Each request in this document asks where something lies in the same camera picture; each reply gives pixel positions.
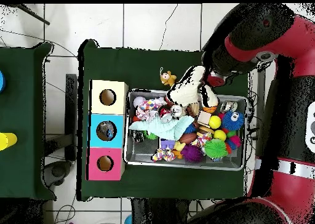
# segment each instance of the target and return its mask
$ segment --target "blue spiky ball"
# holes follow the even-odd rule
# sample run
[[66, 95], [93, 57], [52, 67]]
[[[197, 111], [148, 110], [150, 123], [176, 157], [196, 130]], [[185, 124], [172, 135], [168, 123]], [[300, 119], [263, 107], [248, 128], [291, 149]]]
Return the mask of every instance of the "blue spiky ball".
[[229, 131], [237, 131], [244, 124], [244, 115], [240, 112], [227, 111], [222, 119], [222, 127]]

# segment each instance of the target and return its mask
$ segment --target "red ball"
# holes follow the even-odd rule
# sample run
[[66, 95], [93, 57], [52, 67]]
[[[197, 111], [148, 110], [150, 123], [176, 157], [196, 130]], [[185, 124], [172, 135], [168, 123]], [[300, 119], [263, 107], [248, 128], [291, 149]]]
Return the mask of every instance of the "red ball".
[[191, 142], [195, 141], [197, 139], [197, 134], [196, 133], [190, 133], [190, 134], [183, 134], [178, 141], [180, 143], [186, 143], [189, 145]]

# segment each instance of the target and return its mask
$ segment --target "pink block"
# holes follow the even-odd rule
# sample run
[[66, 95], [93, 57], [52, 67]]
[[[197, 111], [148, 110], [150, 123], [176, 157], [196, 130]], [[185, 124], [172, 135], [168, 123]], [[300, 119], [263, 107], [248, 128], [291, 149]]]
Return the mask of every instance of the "pink block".
[[[113, 160], [111, 170], [104, 172], [97, 166], [97, 160], [102, 156], [109, 156]], [[124, 172], [122, 148], [90, 148], [89, 178], [93, 181], [119, 181]]]

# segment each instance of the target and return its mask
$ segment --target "green table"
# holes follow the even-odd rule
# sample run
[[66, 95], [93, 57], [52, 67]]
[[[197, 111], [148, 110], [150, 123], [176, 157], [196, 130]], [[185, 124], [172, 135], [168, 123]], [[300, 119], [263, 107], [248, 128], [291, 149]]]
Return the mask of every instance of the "green table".
[[[80, 177], [82, 181], [78, 182], [77, 191], [78, 193], [81, 191], [82, 199], [90, 196], [220, 199], [243, 195], [244, 170], [235, 172], [127, 164], [121, 181], [102, 182], [85, 179], [89, 80], [124, 81], [129, 89], [168, 90], [169, 87], [161, 83], [160, 67], [163, 66], [166, 71], [170, 70], [180, 79], [190, 66], [201, 64], [201, 55], [202, 52], [177, 50], [104, 49], [98, 48], [93, 40], [85, 41], [81, 45], [79, 90], [82, 89], [83, 109], [79, 109], [79, 122], [80, 115], [83, 122], [82, 138], [78, 139], [78, 144], [82, 143], [82, 154], [78, 153], [78, 157], [82, 157], [78, 178]], [[215, 91], [217, 94], [246, 97], [247, 75], [239, 75], [233, 79], [233, 84], [228, 83], [216, 88]]]
[[44, 162], [43, 72], [52, 45], [32, 49], [0, 48], [6, 88], [0, 93], [0, 132], [18, 142], [0, 151], [0, 197], [54, 199], [41, 181]]

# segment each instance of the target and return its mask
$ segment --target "green spiky ball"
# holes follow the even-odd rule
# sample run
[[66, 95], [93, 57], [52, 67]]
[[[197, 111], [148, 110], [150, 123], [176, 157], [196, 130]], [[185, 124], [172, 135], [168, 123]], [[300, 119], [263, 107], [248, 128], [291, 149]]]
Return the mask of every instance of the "green spiky ball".
[[150, 139], [150, 140], [155, 140], [155, 139], [158, 138], [158, 137], [157, 137], [155, 134], [153, 134], [153, 133], [150, 133], [150, 134], [148, 135], [148, 131], [143, 131], [143, 134], [145, 135], [145, 137], [146, 137], [147, 139]]
[[205, 153], [210, 158], [221, 158], [228, 155], [225, 142], [220, 139], [206, 141], [204, 145]]

